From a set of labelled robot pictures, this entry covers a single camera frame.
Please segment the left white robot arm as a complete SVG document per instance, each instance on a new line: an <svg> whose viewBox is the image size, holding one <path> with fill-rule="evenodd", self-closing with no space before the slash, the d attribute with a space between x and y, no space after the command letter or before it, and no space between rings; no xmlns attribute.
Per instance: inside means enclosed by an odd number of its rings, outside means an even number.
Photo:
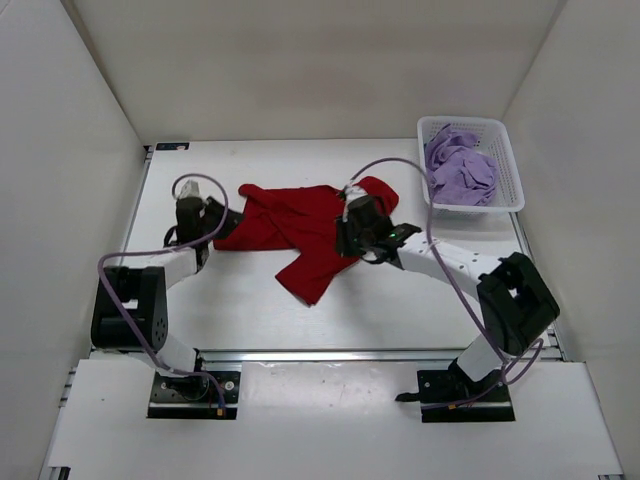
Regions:
<svg viewBox="0 0 640 480"><path fill-rule="evenodd" d="M99 267L92 345L132 355L174 377L175 388L188 400L205 396L210 377L199 350L169 333L167 291L199 273L211 242L227 238L243 219L212 197L177 200L176 224L165 234L164 249L147 255L147 265Z"/></svg>

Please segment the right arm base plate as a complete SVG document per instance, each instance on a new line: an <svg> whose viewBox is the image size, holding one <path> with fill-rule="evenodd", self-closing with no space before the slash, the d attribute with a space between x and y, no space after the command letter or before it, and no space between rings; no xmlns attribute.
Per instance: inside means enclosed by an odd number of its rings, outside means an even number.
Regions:
<svg viewBox="0 0 640 480"><path fill-rule="evenodd" d="M422 423L493 423L516 420L509 388L498 370L479 382L448 370L419 370L417 392L395 397L399 403L417 402Z"/></svg>

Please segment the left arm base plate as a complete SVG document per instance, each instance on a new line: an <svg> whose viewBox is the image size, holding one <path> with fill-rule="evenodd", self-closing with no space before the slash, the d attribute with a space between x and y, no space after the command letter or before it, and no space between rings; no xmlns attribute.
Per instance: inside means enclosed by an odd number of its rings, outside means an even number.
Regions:
<svg viewBox="0 0 640 480"><path fill-rule="evenodd" d="M241 366L216 366L210 371L224 393L225 408L209 379L154 375L147 408L150 419L235 420L241 387Z"/></svg>

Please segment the red t shirt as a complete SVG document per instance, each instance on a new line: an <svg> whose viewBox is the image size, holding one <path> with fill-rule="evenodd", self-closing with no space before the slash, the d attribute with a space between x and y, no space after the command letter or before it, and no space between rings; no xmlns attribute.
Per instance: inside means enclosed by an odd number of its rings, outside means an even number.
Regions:
<svg viewBox="0 0 640 480"><path fill-rule="evenodd" d="M221 251L295 249L299 256L279 271L276 280L308 306L318 303L336 275L359 261L336 252L335 219L344 200L329 185L264 189L243 184L244 218L233 231L213 241Z"/></svg>

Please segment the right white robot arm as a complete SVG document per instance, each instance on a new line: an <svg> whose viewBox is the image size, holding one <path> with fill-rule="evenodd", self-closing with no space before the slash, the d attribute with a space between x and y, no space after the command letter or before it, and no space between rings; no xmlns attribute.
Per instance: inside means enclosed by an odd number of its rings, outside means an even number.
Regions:
<svg viewBox="0 0 640 480"><path fill-rule="evenodd" d="M433 237L429 229L394 224L380 198L347 194L335 219L336 250L369 264L390 264L450 285L479 334L414 400L429 409L454 409L519 380L512 371L524 356L538 358L542 335L559 306L532 260L519 252L492 257Z"/></svg>

